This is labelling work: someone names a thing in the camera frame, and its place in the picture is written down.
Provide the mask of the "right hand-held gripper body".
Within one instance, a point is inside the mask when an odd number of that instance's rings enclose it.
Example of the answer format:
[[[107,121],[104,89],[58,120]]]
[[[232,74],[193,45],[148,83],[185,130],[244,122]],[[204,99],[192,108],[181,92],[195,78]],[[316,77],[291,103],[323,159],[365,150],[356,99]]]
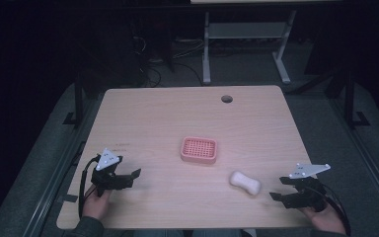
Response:
[[[285,201],[283,205],[286,208],[313,207],[317,212],[324,210],[326,208],[326,191],[315,175],[330,169],[329,164],[297,163],[295,169],[288,175],[290,179],[296,180],[296,185],[293,187],[297,193],[289,195],[290,201]]]

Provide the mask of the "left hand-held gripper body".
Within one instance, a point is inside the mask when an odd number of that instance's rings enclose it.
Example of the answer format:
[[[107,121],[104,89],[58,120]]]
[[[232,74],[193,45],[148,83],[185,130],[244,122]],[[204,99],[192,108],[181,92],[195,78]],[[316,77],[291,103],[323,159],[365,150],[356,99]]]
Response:
[[[119,185],[122,182],[134,181],[130,180],[130,175],[117,175],[115,170],[117,165],[122,162],[122,156],[117,156],[108,148],[105,148],[100,155],[97,166],[95,167],[91,182],[96,186],[96,191],[100,197],[104,191],[119,191]]]

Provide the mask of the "person's left hand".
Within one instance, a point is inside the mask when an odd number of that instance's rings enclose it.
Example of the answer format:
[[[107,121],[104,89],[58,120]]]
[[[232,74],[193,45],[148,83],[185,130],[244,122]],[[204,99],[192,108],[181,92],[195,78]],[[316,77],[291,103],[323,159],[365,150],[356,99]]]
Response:
[[[111,194],[111,191],[104,191],[104,193],[99,197],[96,193],[96,186],[92,185],[85,192],[82,216],[102,220],[108,212]]]

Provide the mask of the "person's right hand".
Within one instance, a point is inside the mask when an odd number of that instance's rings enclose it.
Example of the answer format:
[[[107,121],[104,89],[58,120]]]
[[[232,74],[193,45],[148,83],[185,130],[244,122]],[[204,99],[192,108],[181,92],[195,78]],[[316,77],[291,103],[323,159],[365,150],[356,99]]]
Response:
[[[319,212],[316,212],[312,207],[302,207],[299,208],[299,211],[301,211],[318,230],[339,234],[346,233],[339,215],[330,205],[327,205],[324,210]]]

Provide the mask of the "white soap bar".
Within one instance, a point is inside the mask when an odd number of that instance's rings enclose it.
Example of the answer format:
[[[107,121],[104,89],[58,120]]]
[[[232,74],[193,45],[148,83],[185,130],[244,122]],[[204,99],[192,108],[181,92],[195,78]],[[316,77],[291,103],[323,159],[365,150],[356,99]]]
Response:
[[[258,195],[262,186],[260,181],[250,178],[239,171],[235,171],[231,174],[230,184],[244,190],[251,196]]]

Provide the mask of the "pink slotted soap dish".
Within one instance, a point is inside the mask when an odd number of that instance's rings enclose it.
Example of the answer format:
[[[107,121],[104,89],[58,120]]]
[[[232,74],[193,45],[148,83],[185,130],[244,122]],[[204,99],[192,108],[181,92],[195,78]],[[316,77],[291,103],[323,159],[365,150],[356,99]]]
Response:
[[[214,164],[217,156],[217,142],[202,137],[185,137],[181,147],[181,159],[186,162]]]

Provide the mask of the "black metal stand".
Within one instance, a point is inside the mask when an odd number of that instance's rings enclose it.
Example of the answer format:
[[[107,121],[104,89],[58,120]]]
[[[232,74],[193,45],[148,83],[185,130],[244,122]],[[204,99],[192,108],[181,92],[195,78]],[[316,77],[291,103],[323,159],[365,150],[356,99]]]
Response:
[[[365,114],[354,110],[354,80],[350,71],[345,77],[343,117],[350,129],[369,125]]]
[[[78,74],[74,82],[74,111],[66,115],[63,123],[77,128],[83,120],[83,114],[83,83],[81,74]]]

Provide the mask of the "white metal stand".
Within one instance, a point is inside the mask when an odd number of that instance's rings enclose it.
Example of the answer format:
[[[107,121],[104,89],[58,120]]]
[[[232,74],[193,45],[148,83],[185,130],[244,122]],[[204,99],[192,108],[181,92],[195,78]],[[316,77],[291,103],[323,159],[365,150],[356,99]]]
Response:
[[[291,80],[286,71],[282,57],[296,17],[296,11],[290,12],[285,22],[260,23],[211,23],[210,14],[204,15],[203,55],[202,55],[202,83],[211,83],[209,44],[211,40],[275,40],[280,39],[280,46],[272,53],[272,58],[279,77],[283,84],[290,84]]]

